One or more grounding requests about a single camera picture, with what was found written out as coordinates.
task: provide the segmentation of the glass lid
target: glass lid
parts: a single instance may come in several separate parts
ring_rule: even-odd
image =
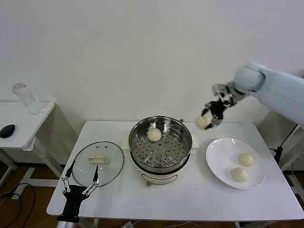
[[[92,184],[98,166],[98,186],[113,181],[124,165],[123,151],[112,142],[95,142],[78,153],[73,166],[73,177],[78,184]]]

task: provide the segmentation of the wooden floor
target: wooden floor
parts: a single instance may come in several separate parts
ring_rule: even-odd
[[[22,179],[27,170],[27,166],[20,166],[17,171],[12,171],[6,182],[0,188],[0,195],[6,191],[10,191],[14,185]],[[4,174],[7,167],[0,163],[0,177]],[[53,172],[47,167],[38,167],[33,174],[33,178],[41,179],[58,179]],[[297,178],[304,186],[304,175],[297,175]],[[49,216],[46,213],[48,202],[55,188],[43,188],[34,187],[36,195],[36,203],[33,211],[24,225],[24,228],[55,228],[57,224],[57,218]],[[21,196],[22,208],[18,219],[9,226],[9,228],[21,228],[25,222],[27,215],[29,214],[32,202],[33,193],[31,188],[26,187],[24,193]],[[11,200],[6,198],[0,204],[0,228],[6,226],[10,221],[14,219],[19,210],[19,200]],[[127,220],[109,220],[100,219],[98,227],[100,228],[120,228],[125,224]],[[167,221],[141,221],[134,225],[134,228],[164,228],[166,226],[177,225],[182,222],[167,222]],[[196,224],[203,228],[234,228],[234,223],[231,222],[196,222]],[[180,228],[195,228],[197,226],[192,224],[185,224]],[[304,221],[283,221],[276,222],[268,226],[269,228],[304,228]]]

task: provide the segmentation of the white robotic arm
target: white robotic arm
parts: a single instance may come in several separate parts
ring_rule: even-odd
[[[212,91],[219,99],[205,105],[202,115],[208,111],[212,115],[206,129],[218,126],[224,118],[224,110],[248,95],[291,121],[304,125],[304,79],[300,77],[248,62],[237,70],[232,82],[215,84]]]

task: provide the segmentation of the cable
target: cable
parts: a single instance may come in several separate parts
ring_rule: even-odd
[[[9,192],[13,191],[13,189],[20,183],[20,181],[21,181],[21,180],[19,180],[19,181],[15,184],[15,186],[11,188],[11,190],[9,190],[9,191],[7,191],[7,192],[5,192],[5,193],[9,193]]]
[[[144,220],[138,220],[138,221],[136,221],[136,222],[132,223],[132,226],[134,226],[136,223],[138,223],[138,222],[142,222],[142,221],[144,221]]]
[[[136,222],[132,223],[132,226],[134,226],[136,223],[138,223],[138,222],[142,222],[142,221],[145,221],[145,220],[138,220],[138,221],[136,221]],[[169,228],[169,227],[178,227],[178,226],[185,225],[185,224],[187,224],[187,223],[189,223],[189,224],[193,224],[193,225],[195,225],[195,226],[197,226],[197,227],[199,227],[199,228],[203,228],[203,227],[201,227],[200,225],[195,224],[195,223],[193,223],[193,222],[184,222],[184,223],[181,223],[181,224],[178,224],[178,225],[166,226],[166,227],[164,227],[164,228]]]
[[[200,227],[200,228],[202,228],[200,225],[198,225],[198,224],[195,224],[195,223],[193,223],[193,222],[184,222],[184,223],[181,223],[181,224],[178,224],[178,225],[173,225],[173,226],[166,226],[165,228],[169,228],[169,227],[178,227],[178,226],[182,226],[182,225],[185,225],[185,224],[187,224],[187,223],[189,223],[189,224],[192,224],[192,225],[195,225],[195,226],[197,226],[197,227]]]
[[[282,156],[282,152],[283,152],[283,144],[285,142],[287,142],[291,136],[293,136],[293,134],[300,128],[300,125],[296,124],[292,130],[290,131],[290,133],[286,136],[286,138],[283,140],[283,142],[281,143],[280,146],[277,147],[277,149],[274,149],[274,148],[269,148],[270,150],[273,150],[275,152],[275,155],[274,155],[274,159],[276,161],[276,163],[279,163],[280,159],[281,159],[281,156]]]
[[[24,221],[24,223],[23,223],[23,225],[22,225],[22,227],[21,227],[21,228],[23,228],[23,227],[25,226],[26,222],[28,221],[29,216],[31,215],[31,213],[32,213],[32,211],[33,211],[33,208],[34,208],[34,205],[35,205],[35,201],[36,201],[36,196],[35,196],[35,191],[34,191],[33,186],[31,186],[31,185],[28,184],[28,183],[19,183],[20,181],[21,181],[21,180],[19,180],[19,181],[17,182],[17,184],[16,184],[9,192],[5,192],[5,193],[3,193],[1,196],[5,195],[5,194],[8,194],[8,195],[10,195],[10,196],[12,196],[12,195],[17,195],[17,196],[19,197],[19,200],[20,200],[20,205],[22,205],[20,196],[19,196],[18,194],[16,194],[16,193],[13,193],[12,191],[13,191],[13,189],[14,189],[16,186],[19,186],[19,185],[22,185],[22,184],[25,184],[25,185],[30,186],[30,188],[31,188],[32,191],[33,191],[33,204],[32,204],[32,207],[31,207],[31,209],[30,209],[30,211],[29,211],[29,214],[28,214],[27,218],[25,219],[25,221]],[[21,211],[21,206],[20,206],[20,209],[19,209],[19,213],[18,213],[17,217],[16,217],[14,220],[16,220],[16,219],[18,218],[18,216],[20,215],[20,211]]]
[[[19,185],[22,185],[22,184],[25,184],[25,185],[30,186],[30,188],[31,188],[32,191],[33,191],[33,204],[32,204],[32,207],[31,207],[31,209],[30,209],[30,211],[29,211],[29,214],[28,214],[27,218],[25,219],[25,221],[24,221],[24,223],[23,223],[23,225],[22,225],[22,227],[21,227],[21,228],[24,228],[26,222],[27,222],[28,219],[29,219],[29,216],[31,215],[31,213],[32,213],[32,211],[33,211],[33,208],[34,208],[34,205],[35,205],[35,198],[36,198],[36,197],[35,197],[35,191],[34,191],[33,186],[31,186],[31,185],[28,184],[28,183],[21,183],[21,184],[18,184],[18,186],[19,186]]]
[[[295,133],[295,128],[298,126],[298,129],[299,129],[299,127],[300,127],[300,125],[298,125],[298,124],[296,124],[294,127],[293,127],[293,129],[290,131],[290,133],[287,135],[287,137],[283,140],[283,142],[281,143],[281,145],[280,145],[280,147],[282,147],[283,146],[283,144],[285,143],[285,141],[288,139],[290,139],[290,137]]]
[[[6,196],[6,198],[7,198],[7,197],[10,197],[10,196],[13,196],[13,195],[18,196],[18,199],[19,199],[19,202],[20,202],[19,211],[18,211],[17,216],[16,216],[9,224],[3,226],[2,228],[6,228],[6,227],[10,226],[12,223],[14,223],[14,222],[18,219],[18,217],[19,217],[19,215],[20,215],[21,208],[22,208],[22,201],[21,201],[20,195],[9,192],[9,196]]]

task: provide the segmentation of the stainless steel steamer basket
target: stainless steel steamer basket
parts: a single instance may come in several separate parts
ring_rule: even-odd
[[[162,137],[157,142],[147,138],[151,128],[158,128]],[[154,116],[138,122],[129,134],[131,157],[135,164],[152,174],[169,174],[186,164],[192,147],[189,130],[180,121]]]

